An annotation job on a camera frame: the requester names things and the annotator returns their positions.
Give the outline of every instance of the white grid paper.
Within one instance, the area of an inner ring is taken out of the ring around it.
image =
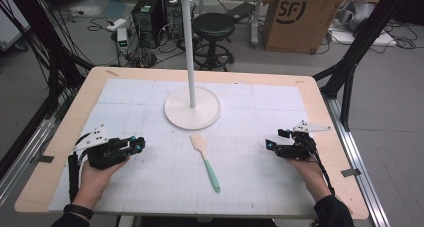
[[[220,99],[222,113],[202,130],[208,159],[221,192],[216,193],[202,157],[164,113],[166,98],[185,82],[110,79],[81,134],[104,124],[108,136],[144,137],[146,148],[112,177],[96,211],[210,216],[315,216],[314,201],[296,171],[265,139],[291,144],[277,129],[307,120],[296,87],[197,83]],[[69,202],[64,168],[51,211]]]

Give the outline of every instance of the hand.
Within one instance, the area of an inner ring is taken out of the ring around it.
[[[72,204],[93,210],[103,196],[112,175],[128,162],[116,164],[104,170],[98,170],[85,161],[82,167],[81,186]]]
[[[327,183],[325,183],[322,176],[321,168],[314,162],[312,157],[309,157],[305,161],[295,159],[285,160],[297,170],[305,182],[306,189],[311,193],[315,202],[331,195],[330,189],[328,189]]]

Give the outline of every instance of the white pole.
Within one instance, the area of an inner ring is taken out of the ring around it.
[[[190,90],[190,107],[196,107],[194,91],[193,40],[191,35],[190,0],[181,0],[184,23],[184,43],[186,49],[188,87]]]

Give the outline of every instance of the aluminum rail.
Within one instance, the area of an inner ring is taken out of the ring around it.
[[[40,151],[44,142],[47,140],[50,132],[55,126],[56,119],[51,117],[49,120],[44,119],[38,126],[31,139],[28,141],[22,152],[13,162],[6,175],[0,182],[0,208],[9,197],[16,183],[20,180],[23,173],[27,170],[31,160]]]
[[[389,227],[389,221],[387,220],[386,214],[383,210],[383,206],[378,199],[377,193],[371,183],[371,179],[365,168],[365,164],[362,161],[361,155],[358,151],[356,143],[350,132],[347,132],[340,120],[341,109],[336,99],[324,98],[324,102],[327,105],[328,112],[333,119],[334,126],[339,135],[340,141],[342,142],[346,156],[349,159],[352,169],[358,169],[361,174],[356,176],[359,188],[361,189],[362,195],[370,211],[371,218],[376,227]]]

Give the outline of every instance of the spatula head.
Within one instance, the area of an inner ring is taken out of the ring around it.
[[[196,133],[190,135],[191,143],[193,147],[202,153],[203,159],[207,159],[206,157],[206,140],[205,137],[201,133]]]

